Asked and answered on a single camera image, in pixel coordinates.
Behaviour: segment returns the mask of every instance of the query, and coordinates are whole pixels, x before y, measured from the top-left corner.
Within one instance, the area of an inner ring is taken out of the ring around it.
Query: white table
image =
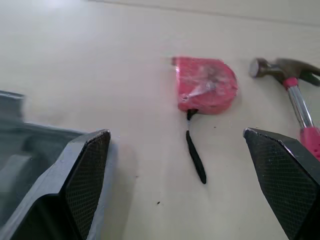
[[[246,127],[298,137],[285,89],[247,73],[254,57],[320,66],[320,2],[287,2],[0,3],[0,89],[26,95],[26,121],[86,132],[108,128],[118,145],[103,239],[287,239],[242,137]],[[222,59],[238,77],[228,111],[193,119],[207,185],[185,143],[173,56]],[[317,125],[320,89],[300,87]]]

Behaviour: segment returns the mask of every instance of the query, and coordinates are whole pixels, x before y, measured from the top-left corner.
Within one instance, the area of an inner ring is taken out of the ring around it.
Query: hammer head
[[[264,58],[255,58],[250,64],[249,74],[253,78],[270,75],[281,84],[284,80],[293,77],[320,86],[320,80],[314,76],[320,76],[320,69],[294,59],[277,58],[270,63]]]

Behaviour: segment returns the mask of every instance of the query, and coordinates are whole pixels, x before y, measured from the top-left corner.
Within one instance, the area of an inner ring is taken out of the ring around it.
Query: pink tape measure
[[[197,174],[203,184],[207,175],[190,137],[190,120],[196,113],[220,114],[228,109],[238,92],[235,73],[218,59],[174,57],[178,108],[187,112],[186,141]]]

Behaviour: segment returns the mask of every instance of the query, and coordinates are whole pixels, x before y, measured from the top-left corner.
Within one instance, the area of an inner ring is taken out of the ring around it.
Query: pink hammer grip
[[[298,79],[295,77],[289,77],[288,79],[284,80],[282,84],[285,87],[285,90],[288,90],[288,88],[298,86]]]
[[[316,127],[301,129],[300,141],[320,162],[320,131]]]

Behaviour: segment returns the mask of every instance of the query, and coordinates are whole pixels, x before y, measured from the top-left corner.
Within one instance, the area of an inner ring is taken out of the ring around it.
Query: hammer
[[[271,75],[285,87],[300,125],[300,141],[320,162],[320,130],[314,126],[298,87],[298,79],[319,87],[320,80],[315,76],[320,77],[320,68],[293,59],[278,58],[271,63],[264,58],[255,58],[249,74],[253,78]]]

